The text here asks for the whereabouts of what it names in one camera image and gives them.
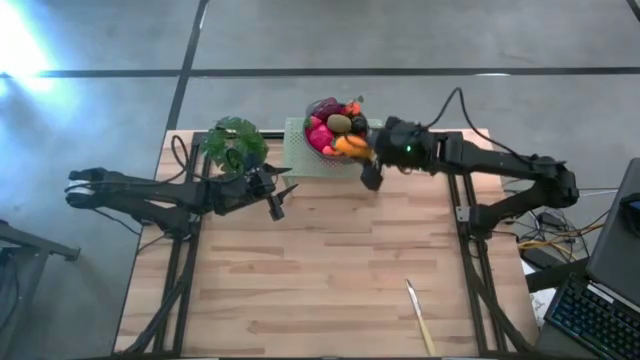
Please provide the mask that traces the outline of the green perforated metal shelf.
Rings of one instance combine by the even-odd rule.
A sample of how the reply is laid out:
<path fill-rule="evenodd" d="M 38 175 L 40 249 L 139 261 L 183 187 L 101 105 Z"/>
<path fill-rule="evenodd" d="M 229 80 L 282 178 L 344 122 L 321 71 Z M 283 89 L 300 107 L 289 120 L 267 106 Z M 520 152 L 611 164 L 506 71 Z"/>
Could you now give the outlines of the green perforated metal shelf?
<path fill-rule="evenodd" d="M 362 162 L 374 159 L 372 149 L 368 155 L 356 157 L 325 155 L 317 151 L 308 141 L 304 117 L 286 119 L 283 148 L 283 164 L 290 168 L 283 175 L 287 186 L 295 184 L 299 178 L 358 178 Z"/>

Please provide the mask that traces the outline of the white paper sheet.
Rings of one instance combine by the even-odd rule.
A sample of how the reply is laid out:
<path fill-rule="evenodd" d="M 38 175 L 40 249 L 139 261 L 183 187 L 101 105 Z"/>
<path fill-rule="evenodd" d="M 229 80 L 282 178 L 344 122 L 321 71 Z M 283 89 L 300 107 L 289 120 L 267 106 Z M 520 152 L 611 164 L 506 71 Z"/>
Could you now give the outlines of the white paper sheet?
<path fill-rule="evenodd" d="M 538 327 L 544 325 L 544 316 L 556 294 L 555 288 L 548 288 L 530 293 L 531 305 Z"/>

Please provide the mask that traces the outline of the red bowl with grey rim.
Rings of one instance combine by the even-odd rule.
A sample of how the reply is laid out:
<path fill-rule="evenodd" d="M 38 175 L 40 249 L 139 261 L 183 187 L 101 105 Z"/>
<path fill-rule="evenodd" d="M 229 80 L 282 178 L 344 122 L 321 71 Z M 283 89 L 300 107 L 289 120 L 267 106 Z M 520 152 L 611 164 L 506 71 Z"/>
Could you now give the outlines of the red bowl with grey rim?
<path fill-rule="evenodd" d="M 364 98 L 347 102 L 328 97 L 306 108 L 303 135 L 308 146 L 330 160 L 360 161 L 372 155 L 367 136 L 372 123 L 364 115 Z"/>

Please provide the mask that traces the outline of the grey metal cart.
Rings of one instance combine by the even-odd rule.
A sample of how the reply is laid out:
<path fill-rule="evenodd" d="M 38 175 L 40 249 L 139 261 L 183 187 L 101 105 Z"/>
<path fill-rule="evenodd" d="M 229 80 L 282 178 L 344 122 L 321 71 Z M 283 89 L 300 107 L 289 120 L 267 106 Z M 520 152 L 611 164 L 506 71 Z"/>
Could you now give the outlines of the grey metal cart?
<path fill-rule="evenodd" d="M 16 229 L 0 220 L 0 360 L 26 323 L 50 255 L 76 261 L 80 249 Z"/>

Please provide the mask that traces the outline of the yellow orange mango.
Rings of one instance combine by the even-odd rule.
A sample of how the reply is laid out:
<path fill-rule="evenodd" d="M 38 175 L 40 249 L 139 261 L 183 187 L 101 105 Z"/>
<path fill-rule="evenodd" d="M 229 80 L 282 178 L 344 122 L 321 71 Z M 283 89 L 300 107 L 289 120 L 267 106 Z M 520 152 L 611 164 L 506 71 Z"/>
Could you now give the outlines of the yellow orange mango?
<path fill-rule="evenodd" d="M 348 157 L 370 158 L 372 154 L 372 149 L 366 140 L 357 135 L 341 135 L 333 141 L 332 146 Z"/>

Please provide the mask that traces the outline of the dark maroon fruit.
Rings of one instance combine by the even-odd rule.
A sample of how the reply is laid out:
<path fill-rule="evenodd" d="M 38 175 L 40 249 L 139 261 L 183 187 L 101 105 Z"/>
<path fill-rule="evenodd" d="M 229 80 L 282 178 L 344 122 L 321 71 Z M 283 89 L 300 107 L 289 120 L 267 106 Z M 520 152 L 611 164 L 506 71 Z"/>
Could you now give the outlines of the dark maroon fruit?
<path fill-rule="evenodd" d="M 343 106 L 334 97 L 321 100 L 311 111 L 311 115 L 326 121 L 331 115 L 341 114 Z"/>

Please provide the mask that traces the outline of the greenish brown kiwi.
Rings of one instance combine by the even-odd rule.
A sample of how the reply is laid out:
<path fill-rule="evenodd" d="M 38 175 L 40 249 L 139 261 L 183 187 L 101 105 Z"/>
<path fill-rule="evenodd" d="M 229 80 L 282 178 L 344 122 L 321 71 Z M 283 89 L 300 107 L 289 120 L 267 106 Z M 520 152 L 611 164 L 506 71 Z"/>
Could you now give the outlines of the greenish brown kiwi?
<path fill-rule="evenodd" d="M 332 114 L 327 118 L 326 125 L 333 133 L 344 134 L 351 131 L 352 121 L 348 116 Z"/>

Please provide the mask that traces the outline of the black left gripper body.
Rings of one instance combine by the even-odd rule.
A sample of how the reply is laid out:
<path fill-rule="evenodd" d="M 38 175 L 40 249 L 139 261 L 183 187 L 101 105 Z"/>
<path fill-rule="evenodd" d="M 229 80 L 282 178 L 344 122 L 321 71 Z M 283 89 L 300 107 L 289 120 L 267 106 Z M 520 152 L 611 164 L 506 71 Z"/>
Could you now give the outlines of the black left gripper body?
<path fill-rule="evenodd" d="M 273 192 L 272 178 L 262 170 L 212 181 L 209 185 L 210 208 L 216 215 L 226 215 L 265 200 Z"/>

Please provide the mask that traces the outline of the green monstera plant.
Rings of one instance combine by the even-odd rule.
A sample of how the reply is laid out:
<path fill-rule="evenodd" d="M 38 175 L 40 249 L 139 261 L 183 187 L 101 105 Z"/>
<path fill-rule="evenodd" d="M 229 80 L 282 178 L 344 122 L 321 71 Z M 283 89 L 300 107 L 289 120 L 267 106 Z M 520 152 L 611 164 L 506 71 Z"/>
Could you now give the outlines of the green monstera plant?
<path fill-rule="evenodd" d="M 203 154 L 223 173 L 244 173 L 266 161 L 269 146 L 249 120 L 219 119 L 205 137 Z"/>

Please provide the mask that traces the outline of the grey laptop with lit keyboard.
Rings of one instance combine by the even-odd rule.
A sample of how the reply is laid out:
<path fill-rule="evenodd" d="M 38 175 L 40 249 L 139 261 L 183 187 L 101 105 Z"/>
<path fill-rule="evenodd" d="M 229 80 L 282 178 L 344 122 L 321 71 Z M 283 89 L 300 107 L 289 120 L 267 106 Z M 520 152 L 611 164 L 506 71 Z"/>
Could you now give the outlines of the grey laptop with lit keyboard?
<path fill-rule="evenodd" d="M 640 360 L 640 158 L 626 169 L 585 270 L 569 275 L 551 300 L 536 349 Z"/>

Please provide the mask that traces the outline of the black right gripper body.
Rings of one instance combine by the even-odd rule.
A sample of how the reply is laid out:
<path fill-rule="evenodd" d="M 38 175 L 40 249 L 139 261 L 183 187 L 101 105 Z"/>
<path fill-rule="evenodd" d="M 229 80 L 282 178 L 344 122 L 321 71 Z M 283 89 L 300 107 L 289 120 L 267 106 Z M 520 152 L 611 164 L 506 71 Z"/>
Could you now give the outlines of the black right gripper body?
<path fill-rule="evenodd" d="M 381 167 L 397 167 L 401 172 L 438 172 L 437 139 L 434 133 L 419 123 L 394 116 L 389 117 L 382 128 L 386 129 L 386 133 L 372 146 L 375 162 Z"/>

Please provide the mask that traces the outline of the large red fruit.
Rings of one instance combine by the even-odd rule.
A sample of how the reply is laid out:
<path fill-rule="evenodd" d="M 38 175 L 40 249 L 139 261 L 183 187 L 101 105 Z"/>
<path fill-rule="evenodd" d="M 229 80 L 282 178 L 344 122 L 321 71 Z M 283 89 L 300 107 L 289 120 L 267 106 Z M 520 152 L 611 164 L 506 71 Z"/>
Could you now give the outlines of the large red fruit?
<path fill-rule="evenodd" d="M 310 145 L 319 152 L 322 152 L 325 146 L 331 145 L 333 139 L 333 132 L 324 124 L 315 127 L 308 134 Z"/>

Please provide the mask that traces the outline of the black flat box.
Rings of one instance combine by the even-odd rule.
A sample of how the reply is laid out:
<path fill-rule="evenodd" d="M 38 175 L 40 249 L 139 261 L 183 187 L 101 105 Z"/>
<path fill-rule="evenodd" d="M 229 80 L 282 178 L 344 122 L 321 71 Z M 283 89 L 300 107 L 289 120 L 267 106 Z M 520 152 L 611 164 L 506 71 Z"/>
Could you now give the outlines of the black flat box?
<path fill-rule="evenodd" d="M 553 268 L 561 264 L 557 258 L 538 248 L 521 250 L 520 257 L 527 264 L 538 270 Z"/>

